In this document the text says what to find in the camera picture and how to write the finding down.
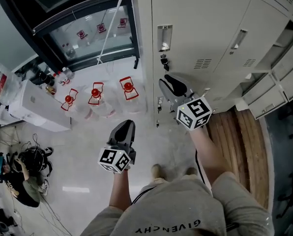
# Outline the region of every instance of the person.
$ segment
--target person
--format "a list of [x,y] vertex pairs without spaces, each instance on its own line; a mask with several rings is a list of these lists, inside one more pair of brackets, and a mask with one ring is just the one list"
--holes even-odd
[[203,129],[190,131],[211,190],[197,178],[197,170],[172,182],[159,165],[153,181],[131,204],[128,171],[114,174],[109,206],[81,236],[273,235],[272,220],[250,193],[237,182],[225,158]]
[[49,183],[45,179],[41,186],[38,185],[36,177],[29,175],[21,159],[18,158],[15,161],[21,165],[22,172],[11,172],[10,165],[3,156],[0,156],[0,175],[13,197],[26,206],[38,207],[40,194],[47,195]]

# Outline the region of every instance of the shoe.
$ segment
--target shoe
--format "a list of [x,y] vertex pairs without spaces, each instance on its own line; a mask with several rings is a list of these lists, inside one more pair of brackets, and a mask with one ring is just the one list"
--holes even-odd
[[54,149],[52,147],[47,147],[44,149],[45,155],[48,157],[54,153]]
[[47,196],[48,194],[48,189],[49,189],[49,182],[45,179],[44,182],[41,185],[41,188],[43,190],[42,195]]
[[156,178],[159,178],[159,177],[165,179],[165,177],[166,177],[165,173],[163,171],[163,168],[159,164],[154,164],[152,166],[151,173],[152,173],[153,179],[156,179]]
[[186,174],[185,175],[198,175],[198,171],[196,168],[194,167],[190,167],[186,170]]

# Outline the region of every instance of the grey shirt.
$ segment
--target grey shirt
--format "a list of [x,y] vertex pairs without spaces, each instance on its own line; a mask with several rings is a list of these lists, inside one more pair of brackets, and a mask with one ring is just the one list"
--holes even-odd
[[[217,236],[274,234],[270,214],[232,173],[219,176],[211,191],[199,179],[160,184],[125,212],[111,206],[105,208],[81,236],[192,236],[200,235],[200,229]],[[233,223],[238,228],[227,232],[226,226]]]

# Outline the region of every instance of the wooden floor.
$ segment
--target wooden floor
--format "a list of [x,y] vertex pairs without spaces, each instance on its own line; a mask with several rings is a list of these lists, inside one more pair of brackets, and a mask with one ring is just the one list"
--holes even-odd
[[240,183],[268,208],[268,164],[259,121],[249,110],[232,109],[212,115],[207,129]]

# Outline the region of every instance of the seated person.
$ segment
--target seated person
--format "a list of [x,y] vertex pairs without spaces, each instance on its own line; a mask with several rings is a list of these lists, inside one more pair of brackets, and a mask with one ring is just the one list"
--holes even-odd
[[40,203],[40,193],[44,196],[48,193],[49,183],[45,179],[40,186],[36,177],[29,175],[25,164],[21,159],[16,159],[22,167],[22,172],[11,172],[10,165],[0,156],[0,175],[8,186],[11,194],[22,204],[29,207],[38,207]]

